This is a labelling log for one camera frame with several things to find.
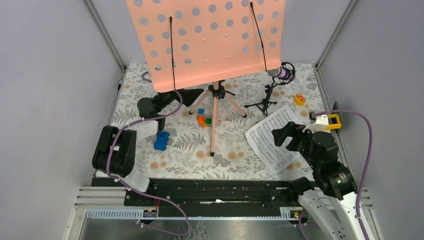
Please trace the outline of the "sheet music page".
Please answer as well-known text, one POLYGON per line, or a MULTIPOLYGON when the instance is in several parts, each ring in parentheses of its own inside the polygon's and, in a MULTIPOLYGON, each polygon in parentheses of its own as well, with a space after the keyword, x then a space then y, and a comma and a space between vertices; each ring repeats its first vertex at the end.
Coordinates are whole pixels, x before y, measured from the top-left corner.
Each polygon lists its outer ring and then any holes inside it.
POLYGON ((258 157, 264 170, 258 172, 259 179, 291 181, 301 177, 312 180, 312 169, 296 151, 287 150, 292 137, 281 138, 278 132, 288 123, 307 125, 309 112, 292 110, 284 105, 262 120, 255 120, 245 133, 248 146, 258 157))

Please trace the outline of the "pink music stand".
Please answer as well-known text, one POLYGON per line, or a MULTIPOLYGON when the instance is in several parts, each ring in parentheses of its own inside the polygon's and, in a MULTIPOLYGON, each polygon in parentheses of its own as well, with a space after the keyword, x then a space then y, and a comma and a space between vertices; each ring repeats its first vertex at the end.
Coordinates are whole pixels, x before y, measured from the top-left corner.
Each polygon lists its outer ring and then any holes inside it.
POLYGON ((281 64, 283 0, 128 0, 158 93, 211 84, 217 126, 224 80, 281 64))

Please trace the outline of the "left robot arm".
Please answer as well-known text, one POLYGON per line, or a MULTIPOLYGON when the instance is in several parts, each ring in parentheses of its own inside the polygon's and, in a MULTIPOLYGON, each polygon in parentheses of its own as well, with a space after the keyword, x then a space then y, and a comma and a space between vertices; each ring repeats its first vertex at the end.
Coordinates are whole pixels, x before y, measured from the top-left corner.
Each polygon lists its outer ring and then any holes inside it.
POLYGON ((155 192, 149 188, 150 179, 135 166, 136 143, 163 132, 166 115, 161 111, 177 101, 180 106, 191 106, 203 93, 203 89, 179 89, 142 97, 137 102, 140 119, 122 128, 106 125, 97 142, 92 167, 108 177, 121 182, 136 192, 136 199, 144 206, 152 204, 155 192))

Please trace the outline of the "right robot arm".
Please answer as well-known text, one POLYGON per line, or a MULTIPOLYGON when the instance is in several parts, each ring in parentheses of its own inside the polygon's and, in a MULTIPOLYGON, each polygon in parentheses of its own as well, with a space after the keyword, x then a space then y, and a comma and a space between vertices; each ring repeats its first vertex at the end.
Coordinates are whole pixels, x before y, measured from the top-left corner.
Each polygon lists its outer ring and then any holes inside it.
POLYGON ((307 126, 288 122, 271 131, 274 144, 298 152, 312 169, 317 187, 331 203, 336 215, 325 206, 318 192, 306 177, 289 183, 287 201, 301 205, 315 220, 322 232, 332 240, 373 240, 375 237, 363 217, 360 190, 350 170, 338 160, 339 147, 333 135, 325 131, 312 132, 307 126))

